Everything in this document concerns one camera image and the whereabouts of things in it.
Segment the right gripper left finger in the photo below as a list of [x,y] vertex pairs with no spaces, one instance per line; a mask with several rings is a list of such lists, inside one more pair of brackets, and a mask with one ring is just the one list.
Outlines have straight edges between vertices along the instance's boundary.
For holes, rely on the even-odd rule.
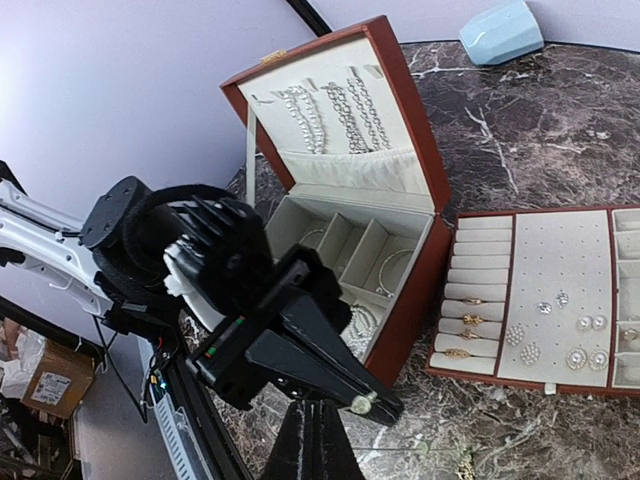
[[260,478],[303,480],[312,478],[312,403],[291,402]]

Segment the large red jewelry box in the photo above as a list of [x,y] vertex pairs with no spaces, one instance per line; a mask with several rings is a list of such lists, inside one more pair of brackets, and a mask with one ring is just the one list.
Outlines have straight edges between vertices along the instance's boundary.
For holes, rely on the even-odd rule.
[[[444,276],[451,190],[389,20],[324,35],[221,89],[286,189],[267,226],[272,252],[318,252],[356,310],[344,340],[392,384]],[[414,249],[393,298],[375,292],[385,247]]]

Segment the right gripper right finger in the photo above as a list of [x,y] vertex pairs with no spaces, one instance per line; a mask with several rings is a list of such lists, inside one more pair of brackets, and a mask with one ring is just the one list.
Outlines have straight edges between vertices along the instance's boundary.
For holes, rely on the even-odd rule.
[[336,405],[320,403],[319,468],[321,479],[364,480]]

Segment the small red jewelry tray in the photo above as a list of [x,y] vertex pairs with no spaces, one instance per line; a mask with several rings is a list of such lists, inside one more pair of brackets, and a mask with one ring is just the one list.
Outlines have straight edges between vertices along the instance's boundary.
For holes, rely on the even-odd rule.
[[637,395],[638,208],[460,215],[426,369],[548,394]]

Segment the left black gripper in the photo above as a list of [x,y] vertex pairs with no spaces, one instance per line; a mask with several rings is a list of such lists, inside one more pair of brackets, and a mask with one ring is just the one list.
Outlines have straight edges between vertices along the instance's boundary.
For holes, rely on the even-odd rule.
[[154,191],[129,176],[94,204],[80,242],[114,305],[108,325],[160,341],[187,308],[209,329],[188,368],[233,407],[249,409],[272,384],[381,425],[399,421],[403,402],[341,338],[350,310],[333,271],[298,244],[275,258],[260,215],[231,193]]

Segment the white bangle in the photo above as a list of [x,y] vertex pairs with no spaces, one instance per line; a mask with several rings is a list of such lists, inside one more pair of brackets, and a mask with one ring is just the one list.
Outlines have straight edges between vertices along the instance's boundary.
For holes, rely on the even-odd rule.
[[413,248],[385,247],[373,268],[375,292],[393,298],[413,256]]

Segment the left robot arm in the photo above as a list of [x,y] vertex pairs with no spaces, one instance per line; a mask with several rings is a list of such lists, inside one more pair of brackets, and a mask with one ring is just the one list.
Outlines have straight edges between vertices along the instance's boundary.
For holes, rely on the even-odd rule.
[[129,176],[78,220],[31,199],[3,168],[1,261],[49,279],[159,354],[173,353],[178,314],[190,311],[208,337],[187,367],[239,410],[272,384],[382,425],[403,412],[342,340],[352,311],[333,271],[298,244],[274,257],[260,215],[225,190],[155,191]]

